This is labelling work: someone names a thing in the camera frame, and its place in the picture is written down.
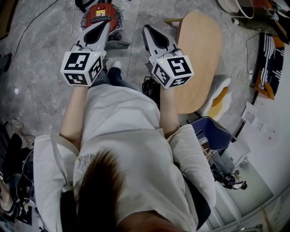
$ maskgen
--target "shirt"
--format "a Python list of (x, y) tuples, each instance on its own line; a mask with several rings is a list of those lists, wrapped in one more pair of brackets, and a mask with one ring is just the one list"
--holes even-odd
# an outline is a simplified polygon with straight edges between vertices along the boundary
[[(84, 115), (80, 152), (66, 139), (57, 138), (68, 179), (75, 185), (96, 153), (110, 150), (125, 177), (117, 223), (132, 213), (154, 210), (180, 228), (195, 231), (196, 218), (190, 210), (194, 205), (189, 207), (183, 176), (174, 160), (184, 172), (194, 173), (195, 185), (211, 206), (215, 187), (192, 126), (185, 125), (165, 139), (159, 110), (151, 99), (133, 89), (110, 85), (89, 90)], [(59, 200), (64, 180), (48, 135), (35, 141), (34, 182), (40, 215), (49, 231), (61, 231)]]

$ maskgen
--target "wooden stool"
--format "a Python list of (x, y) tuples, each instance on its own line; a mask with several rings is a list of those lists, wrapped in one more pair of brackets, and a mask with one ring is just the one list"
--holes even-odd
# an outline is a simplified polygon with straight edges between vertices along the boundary
[(175, 88), (177, 112), (189, 114), (197, 111), (207, 99), (222, 50), (222, 32), (213, 19), (199, 12), (164, 22), (180, 22), (178, 48), (188, 55), (195, 73), (186, 85)]

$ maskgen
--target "yellow label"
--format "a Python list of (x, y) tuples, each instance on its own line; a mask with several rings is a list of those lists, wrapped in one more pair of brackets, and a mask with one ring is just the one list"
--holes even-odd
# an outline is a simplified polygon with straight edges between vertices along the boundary
[(106, 10), (97, 10), (96, 16), (105, 16)]

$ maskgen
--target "table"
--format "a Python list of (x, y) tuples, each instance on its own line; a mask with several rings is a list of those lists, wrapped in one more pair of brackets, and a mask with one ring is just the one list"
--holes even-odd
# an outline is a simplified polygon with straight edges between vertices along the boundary
[(186, 85), (175, 88), (175, 100), (179, 114), (197, 111), (206, 101), (222, 50), (222, 32), (218, 24), (206, 15), (193, 11), (180, 21), (178, 48), (188, 55), (194, 77)]

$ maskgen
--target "gray floor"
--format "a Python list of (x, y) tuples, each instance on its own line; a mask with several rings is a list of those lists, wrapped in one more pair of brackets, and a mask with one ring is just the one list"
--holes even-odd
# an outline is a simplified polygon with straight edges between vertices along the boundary
[[(21, 34), (29, 22), (54, 0), (19, 0), (7, 38), (0, 41), (0, 53), (15, 51)], [(37, 18), (24, 34), (17, 55), (7, 73), (0, 77), (0, 118), (10, 121), (19, 118), (26, 126), (26, 132), (35, 135), (49, 133), (51, 125), (60, 125), (62, 115), (72, 88), (61, 77), (59, 70), (63, 55), (74, 43), (73, 36), (67, 38), (71, 30), (74, 0), (58, 2)], [(126, 33), (124, 37), (132, 42), (128, 50), (111, 50), (109, 58), (122, 61), (123, 79), (140, 90), (148, 71), (144, 65), (149, 54), (145, 51), (142, 27), (145, 24), (158, 26), (176, 35), (176, 28), (163, 22), (164, 18), (183, 17), (197, 10), (215, 19), (222, 29), (223, 50), (221, 64), (217, 72), (231, 76), (239, 66), (246, 72), (246, 39), (255, 35), (231, 22), (216, 0), (113, 0), (124, 9)], [(80, 33), (82, 12), (76, 8), (73, 18), (73, 34)], [(256, 61), (258, 36), (249, 43), (249, 67)], [(223, 115), (220, 123), (234, 132), (246, 101), (252, 98), (252, 90), (240, 79), (232, 80), (231, 107)]]

